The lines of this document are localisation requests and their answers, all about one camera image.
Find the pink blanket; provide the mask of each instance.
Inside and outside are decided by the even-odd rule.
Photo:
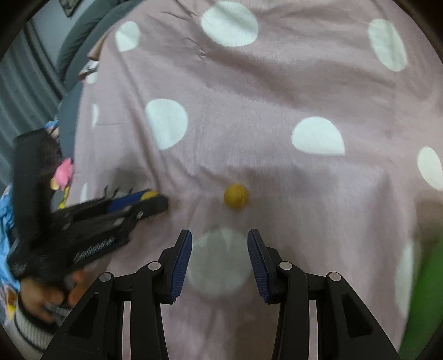
[[[271,358],[278,306],[256,289],[251,228],[305,272],[341,273],[399,347],[417,209],[442,200],[443,66],[394,2],[147,0],[92,55],[70,202],[105,186],[170,198],[94,274],[134,272],[191,230],[182,296],[162,308],[171,359]],[[233,183],[243,210],[223,203]]]

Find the blue fabric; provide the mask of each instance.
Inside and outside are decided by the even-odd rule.
[[[0,199],[0,283],[10,284],[17,291],[20,283],[11,275],[6,257],[9,253],[8,231],[14,226],[14,213],[12,212],[12,186],[9,186]]]
[[[51,120],[46,123],[45,129],[55,128],[57,126],[58,126],[58,120]]]

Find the yellow toy part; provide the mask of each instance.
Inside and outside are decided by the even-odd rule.
[[[140,201],[150,199],[150,198],[152,198],[152,197],[154,197],[154,196],[157,196],[158,194],[159,194],[158,191],[154,191],[154,190],[146,191],[146,192],[141,196]]]
[[[65,191],[64,191],[64,195],[63,195],[63,200],[62,202],[58,205],[59,209],[64,209],[66,206],[66,201],[68,200],[68,196],[69,196],[69,186],[65,187]]]
[[[55,178],[52,178],[51,181],[49,182],[49,186],[51,187],[52,190],[58,190],[60,187],[57,184],[57,182],[55,181]]]
[[[4,289],[6,289],[6,310],[7,310],[7,316],[8,319],[12,319],[14,316],[14,313],[17,309],[17,299],[18,295],[15,289],[12,287],[6,286]]]

